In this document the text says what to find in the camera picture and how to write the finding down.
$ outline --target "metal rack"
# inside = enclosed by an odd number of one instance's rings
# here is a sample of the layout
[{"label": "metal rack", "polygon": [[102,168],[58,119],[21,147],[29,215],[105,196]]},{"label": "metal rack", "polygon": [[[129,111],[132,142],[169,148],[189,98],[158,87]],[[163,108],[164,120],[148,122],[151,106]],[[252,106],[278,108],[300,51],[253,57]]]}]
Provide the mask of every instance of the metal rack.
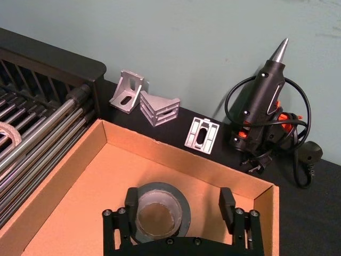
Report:
[{"label": "metal rack", "polygon": [[0,126],[15,134],[0,137],[0,229],[101,116],[110,95],[102,92],[105,71],[0,28]]}]

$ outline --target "wall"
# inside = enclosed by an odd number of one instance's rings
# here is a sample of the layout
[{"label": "wall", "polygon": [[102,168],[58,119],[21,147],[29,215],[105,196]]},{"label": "wall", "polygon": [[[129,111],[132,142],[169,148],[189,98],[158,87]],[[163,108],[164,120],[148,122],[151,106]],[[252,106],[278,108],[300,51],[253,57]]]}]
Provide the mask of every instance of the wall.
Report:
[{"label": "wall", "polygon": [[[226,92],[289,37],[285,76],[310,99],[308,139],[341,164],[340,0],[2,0],[0,27],[100,60],[113,82],[122,69],[142,74],[150,93],[220,120]],[[289,86],[280,98],[305,115]]]}]

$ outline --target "black table surface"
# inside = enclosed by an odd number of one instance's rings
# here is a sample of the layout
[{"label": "black table surface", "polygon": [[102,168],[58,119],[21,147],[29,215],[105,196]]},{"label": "black table surface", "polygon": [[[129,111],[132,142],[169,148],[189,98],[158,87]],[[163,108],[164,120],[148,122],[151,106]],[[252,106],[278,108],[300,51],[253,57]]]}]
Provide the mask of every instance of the black table surface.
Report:
[{"label": "black table surface", "polygon": [[[194,117],[206,118],[180,108],[177,119],[152,127],[137,106],[129,115],[108,106],[102,118],[155,140],[192,152],[231,168],[240,166],[242,154],[227,141],[230,127],[224,123],[210,155],[184,146]],[[315,165],[315,179],[309,189],[295,186],[290,158],[275,158],[263,174],[253,175],[280,187],[280,255],[341,255],[341,166],[321,160]]]}]

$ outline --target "black metal frame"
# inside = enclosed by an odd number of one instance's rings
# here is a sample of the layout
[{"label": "black metal frame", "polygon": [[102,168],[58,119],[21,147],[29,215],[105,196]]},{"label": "black metal frame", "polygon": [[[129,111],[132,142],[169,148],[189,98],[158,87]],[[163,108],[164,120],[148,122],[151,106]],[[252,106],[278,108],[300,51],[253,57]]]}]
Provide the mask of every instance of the black metal frame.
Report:
[{"label": "black metal frame", "polygon": [[55,109],[72,88],[92,88],[97,116],[107,107],[106,66],[96,60],[0,28],[0,87]]},{"label": "black metal frame", "polygon": [[[263,256],[260,214],[255,210],[244,212],[235,208],[232,192],[221,188],[219,206],[230,234],[232,245],[203,239],[200,237],[169,237],[153,242],[133,245],[135,218],[138,207],[137,188],[129,188],[125,207],[116,212],[105,210],[103,216],[103,253],[104,256],[174,256],[174,255],[229,255]],[[115,249],[114,231],[119,230],[121,245]],[[248,234],[245,247],[245,232]]]}]

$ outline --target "screw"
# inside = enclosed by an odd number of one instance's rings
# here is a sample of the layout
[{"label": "screw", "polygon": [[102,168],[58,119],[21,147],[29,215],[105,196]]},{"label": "screw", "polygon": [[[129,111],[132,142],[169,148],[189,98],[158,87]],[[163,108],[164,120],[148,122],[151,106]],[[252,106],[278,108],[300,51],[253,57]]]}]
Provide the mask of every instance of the screw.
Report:
[{"label": "screw", "polygon": [[195,245],[200,245],[201,244],[201,239],[199,237],[194,238],[193,240]]},{"label": "screw", "polygon": [[172,245],[174,244],[174,240],[172,238],[167,238],[166,244]]},{"label": "screw", "polygon": [[237,208],[237,209],[236,209],[236,212],[237,212],[238,214],[243,214],[243,210],[242,210],[241,208]]},{"label": "screw", "polygon": [[124,209],[123,207],[120,208],[120,209],[118,209],[118,213],[119,213],[119,214],[123,214],[123,213],[125,213],[125,212],[126,212],[126,209]]},{"label": "screw", "polygon": [[109,216],[111,213],[112,213],[112,211],[110,209],[103,211],[104,216]]},{"label": "screw", "polygon": [[250,213],[251,213],[251,215],[254,216],[254,217],[257,217],[257,216],[258,216],[258,212],[256,212],[255,210],[252,210]]}]

